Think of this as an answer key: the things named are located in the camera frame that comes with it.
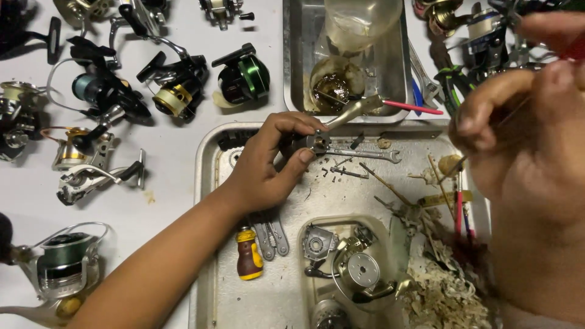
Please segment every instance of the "white table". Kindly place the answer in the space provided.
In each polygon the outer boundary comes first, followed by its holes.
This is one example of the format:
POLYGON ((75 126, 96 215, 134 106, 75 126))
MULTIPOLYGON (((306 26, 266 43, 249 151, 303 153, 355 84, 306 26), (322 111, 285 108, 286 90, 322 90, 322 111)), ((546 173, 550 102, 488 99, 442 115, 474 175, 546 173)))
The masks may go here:
MULTIPOLYGON (((408 34, 427 73, 432 77, 437 73, 428 53, 430 41, 426 37, 425 23, 418 20, 410 0, 406 0, 408 34)), ((29 30, 46 33, 51 16, 59 16, 53 2, 38 1, 40 10, 29 30)), ((195 153, 202 138, 213 128, 228 122, 263 121, 272 112, 286 111, 283 101, 283 19, 282 2, 279 0, 247 0, 243 6, 246 12, 254 12, 256 20, 239 21, 230 25, 229 30, 221 32, 211 26, 199 9, 197 0, 170 1, 168 20, 168 39, 185 47, 191 55, 203 54, 210 65, 211 61, 231 53, 244 43, 251 42, 258 57, 266 64, 271 74, 271 91, 268 105, 255 111, 226 114, 214 106, 211 93, 216 89, 216 78, 221 68, 210 68, 210 79, 206 85, 207 98, 199 106, 197 117, 189 125, 178 127, 170 118, 157 111, 150 100, 150 91, 136 80, 136 74, 154 55, 162 50, 172 63, 178 57, 165 45, 156 46, 141 40, 125 41, 129 28, 121 28, 116 38, 116 50, 122 69, 120 77, 127 79, 132 87, 145 95, 149 108, 156 120, 156 126, 146 127, 123 122, 112 128, 122 139, 112 154, 110 168, 128 166, 138 157, 143 148, 147 152, 146 166, 150 173, 146 180, 146 190, 154 195, 155 202, 149 204, 148 196, 139 190, 126 186, 109 186, 107 191, 95 191, 77 205, 66 207, 55 196, 59 174, 51 170, 57 144, 50 140, 31 142, 26 154, 14 163, 0 162, 0 211, 7 215, 14 226, 13 243, 35 244, 57 230, 86 221, 103 221, 111 225, 109 234, 102 246, 102 254, 107 259, 107 273, 124 261, 132 252, 168 226, 178 216, 193 205, 195 153), (245 32, 243 27, 256 26, 253 32, 245 32)), ((466 2, 459 13, 469 13, 472 3, 466 2)), ((109 22, 94 24, 98 36, 89 34, 87 38, 97 45, 108 44, 109 22)), ((66 50, 61 58, 69 56, 69 44, 65 40, 78 35, 63 22, 61 42, 66 50)), ((465 37, 467 30, 462 28, 449 42, 457 42, 457 37, 465 37)), ((459 55, 454 50, 453 60, 459 55)), ((0 61, 0 81, 26 81, 38 86, 46 85, 51 66, 46 63, 46 51, 36 50, 23 56, 0 61)), ((69 106, 84 108, 85 102, 74 98, 71 82, 83 71, 69 62, 62 65, 54 78, 53 87, 65 97, 56 99, 69 106)), ((95 123, 82 115, 62 109, 52 104, 45 108, 51 116, 51 126, 95 127, 95 123)), ((420 118, 448 118, 423 114, 420 118)), ((414 113, 408 117, 416 119, 414 113)), ((35 293, 16 266, 0 266, 0 306, 36 306, 35 293)), ((168 320, 165 328, 187 328, 188 301, 184 299, 168 320)), ((42 328, 24 318, 2 314, 0 327, 4 329, 42 328)))

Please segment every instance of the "plastic container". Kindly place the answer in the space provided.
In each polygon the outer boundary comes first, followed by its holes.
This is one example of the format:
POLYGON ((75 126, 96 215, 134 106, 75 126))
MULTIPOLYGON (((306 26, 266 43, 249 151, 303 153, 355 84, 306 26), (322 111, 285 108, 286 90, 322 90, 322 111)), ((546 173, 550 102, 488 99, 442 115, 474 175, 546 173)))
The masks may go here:
POLYGON ((361 52, 402 14, 402 0, 325 0, 325 30, 340 52, 361 52))

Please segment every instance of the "pliers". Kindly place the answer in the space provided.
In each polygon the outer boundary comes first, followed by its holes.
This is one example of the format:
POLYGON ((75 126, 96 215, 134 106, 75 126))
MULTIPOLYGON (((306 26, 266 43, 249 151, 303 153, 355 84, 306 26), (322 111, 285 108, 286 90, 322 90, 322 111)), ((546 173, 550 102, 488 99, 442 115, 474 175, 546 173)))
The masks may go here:
POLYGON ((443 87, 445 108, 449 115, 454 118, 457 109, 461 105, 455 87, 459 89, 463 97, 467 97, 470 92, 475 90, 476 85, 462 72, 462 66, 453 65, 444 41, 444 36, 432 36, 431 57, 439 70, 435 80, 439 81, 443 87))

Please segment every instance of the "stainless steel tray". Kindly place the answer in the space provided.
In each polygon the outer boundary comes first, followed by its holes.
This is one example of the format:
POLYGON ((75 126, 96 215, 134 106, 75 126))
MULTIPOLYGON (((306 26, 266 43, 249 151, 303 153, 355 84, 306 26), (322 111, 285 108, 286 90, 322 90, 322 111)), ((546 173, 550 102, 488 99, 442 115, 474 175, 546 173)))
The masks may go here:
MULTIPOLYGON (((305 97, 309 76, 318 62, 314 54, 325 23, 324 0, 283 0, 284 102, 289 111, 307 112, 305 97)), ((412 73, 404 9, 397 24, 370 48, 363 63, 375 69, 366 77, 366 96, 380 94, 393 101, 413 104, 412 73)), ((390 124, 404 119, 408 111, 385 105, 379 116, 361 116, 353 123, 390 124)), ((320 116, 327 122, 333 117, 320 116)))
MULTIPOLYGON (((363 173, 358 162, 364 162, 388 183, 393 184, 411 202, 440 194, 434 186, 426 185, 421 179, 407 175, 420 174, 429 167, 427 155, 431 153, 438 161, 442 156, 456 150, 446 136, 447 120, 403 121, 396 125, 345 125, 333 132, 334 147, 349 147, 352 139, 364 132, 365 141, 358 150, 378 150, 377 139, 384 133, 393 140, 389 150, 400 150, 402 162, 355 159, 344 166, 351 172, 363 173)), ((222 152, 217 140, 222 131, 257 129, 261 123, 232 123, 222 125, 210 132, 202 141, 197 152, 195 172, 195 203, 221 184, 231 173, 230 154, 222 152)), ((323 177, 321 168, 329 169, 345 159, 341 156, 324 156, 315 161, 280 210, 284 232, 288 237, 290 252, 285 257, 277 256, 272 262, 265 262, 264 275, 252 281, 242 281, 236 273, 238 259, 235 233, 228 238, 215 257, 201 271, 193 284, 190 296, 189 329, 249 329, 249 328, 296 328, 308 329, 306 306, 302 298, 301 275, 298 266, 302 250, 294 242, 304 225, 317 217, 336 215, 367 214, 379 218, 386 228, 391 213, 374 199, 385 202, 398 198, 374 177, 360 179, 340 176, 329 172, 323 177)), ((452 187, 444 184, 449 191, 452 187)), ((470 221, 475 225, 477 235, 482 238, 489 234, 487 204, 474 194, 470 221)), ((446 206, 442 221, 446 227, 453 227, 453 220, 446 206)))

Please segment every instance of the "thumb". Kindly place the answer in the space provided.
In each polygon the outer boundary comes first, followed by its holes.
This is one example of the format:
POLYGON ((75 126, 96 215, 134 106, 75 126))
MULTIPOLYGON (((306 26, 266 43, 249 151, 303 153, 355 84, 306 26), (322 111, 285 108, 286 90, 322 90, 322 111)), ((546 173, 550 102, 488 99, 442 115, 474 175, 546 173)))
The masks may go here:
POLYGON ((548 64, 535 79, 532 108, 538 126, 538 156, 569 176, 582 171, 585 99, 568 61, 548 64))
POLYGON ((272 190, 279 197, 288 197, 314 159, 315 153, 310 149, 305 148, 296 151, 282 171, 272 179, 272 190))

